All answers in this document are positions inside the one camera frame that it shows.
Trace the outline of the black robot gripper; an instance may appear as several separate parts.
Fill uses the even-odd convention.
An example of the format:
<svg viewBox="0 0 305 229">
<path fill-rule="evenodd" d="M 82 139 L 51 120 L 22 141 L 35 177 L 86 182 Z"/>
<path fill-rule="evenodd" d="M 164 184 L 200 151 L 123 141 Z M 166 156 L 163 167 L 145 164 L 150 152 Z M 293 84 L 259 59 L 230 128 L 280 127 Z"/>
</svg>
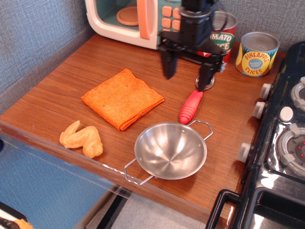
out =
<svg viewBox="0 0 305 229">
<path fill-rule="evenodd" d="M 199 92 L 213 86 L 214 74 L 219 71 L 225 56 L 225 51 L 209 39 L 219 5 L 217 0 L 183 0 L 179 7 L 179 31 L 159 32 L 159 52 L 167 79 L 175 75 L 177 60 L 182 58 L 202 64 L 197 80 Z"/>
</svg>

